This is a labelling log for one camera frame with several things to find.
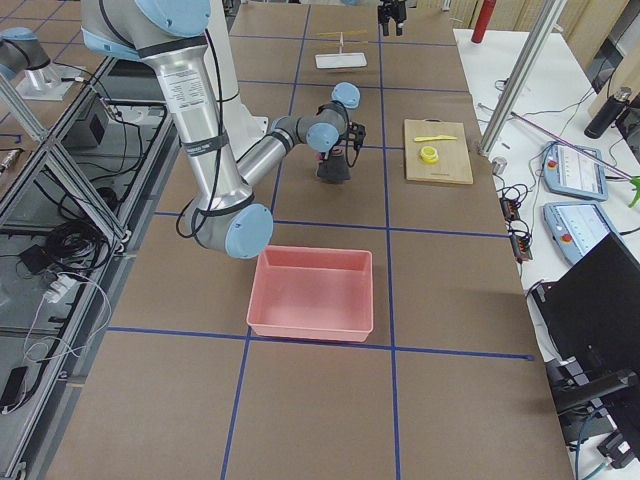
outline white plug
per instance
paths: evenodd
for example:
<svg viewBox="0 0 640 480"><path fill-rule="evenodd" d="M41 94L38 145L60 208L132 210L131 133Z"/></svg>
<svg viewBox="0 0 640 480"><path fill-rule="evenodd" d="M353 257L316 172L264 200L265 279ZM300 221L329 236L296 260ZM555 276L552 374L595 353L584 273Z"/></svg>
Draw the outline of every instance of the white plug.
<svg viewBox="0 0 640 480"><path fill-rule="evenodd" d="M44 298L49 303L58 303L76 283L78 281L68 275L59 274L57 280L49 285L49 290L44 292Z"/></svg>

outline red cylinder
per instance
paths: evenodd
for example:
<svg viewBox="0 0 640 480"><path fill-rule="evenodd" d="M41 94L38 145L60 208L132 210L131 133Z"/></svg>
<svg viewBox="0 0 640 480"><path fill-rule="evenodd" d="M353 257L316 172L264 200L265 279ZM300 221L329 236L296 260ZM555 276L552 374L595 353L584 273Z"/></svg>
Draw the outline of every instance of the red cylinder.
<svg viewBox="0 0 640 480"><path fill-rule="evenodd" d="M478 21L476 22L476 28L473 29L473 35L471 41L473 43L480 43L484 38L484 32L487 31L489 20L493 15L493 9L496 6L497 0L484 0L482 2L482 8L480 9L480 15L478 15Z"/></svg>

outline pink bin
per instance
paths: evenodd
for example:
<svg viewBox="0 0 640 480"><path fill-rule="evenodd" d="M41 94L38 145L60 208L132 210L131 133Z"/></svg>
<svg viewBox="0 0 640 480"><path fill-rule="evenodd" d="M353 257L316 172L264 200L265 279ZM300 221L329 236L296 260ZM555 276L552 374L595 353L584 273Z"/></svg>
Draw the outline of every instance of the pink bin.
<svg viewBox="0 0 640 480"><path fill-rule="evenodd" d="M363 342L373 330L371 252L268 246L247 323L267 337Z"/></svg>

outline black bottle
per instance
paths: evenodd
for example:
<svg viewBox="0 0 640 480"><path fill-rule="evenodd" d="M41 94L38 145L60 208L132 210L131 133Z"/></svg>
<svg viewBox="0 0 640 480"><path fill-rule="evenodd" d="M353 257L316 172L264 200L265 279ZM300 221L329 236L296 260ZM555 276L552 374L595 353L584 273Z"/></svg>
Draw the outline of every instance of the black bottle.
<svg viewBox="0 0 640 480"><path fill-rule="evenodd" d="M627 106L631 89L622 87L615 94L607 98L602 108L596 113L593 120L584 129L584 134L589 138L600 138L605 130L611 125L615 119L622 113Z"/></svg>

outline green object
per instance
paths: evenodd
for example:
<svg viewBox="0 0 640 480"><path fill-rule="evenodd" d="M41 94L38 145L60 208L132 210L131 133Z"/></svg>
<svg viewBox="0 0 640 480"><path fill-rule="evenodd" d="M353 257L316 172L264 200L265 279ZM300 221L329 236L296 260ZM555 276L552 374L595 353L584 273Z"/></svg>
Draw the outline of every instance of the green object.
<svg viewBox="0 0 640 480"><path fill-rule="evenodd" d="M631 208L631 207L635 207L636 203L638 203L638 200L640 200L640 177L633 177L629 181L631 182L631 185L636 187L636 189L635 189L636 190L636 196L633 197L633 200L629 204L629 208Z"/></svg>

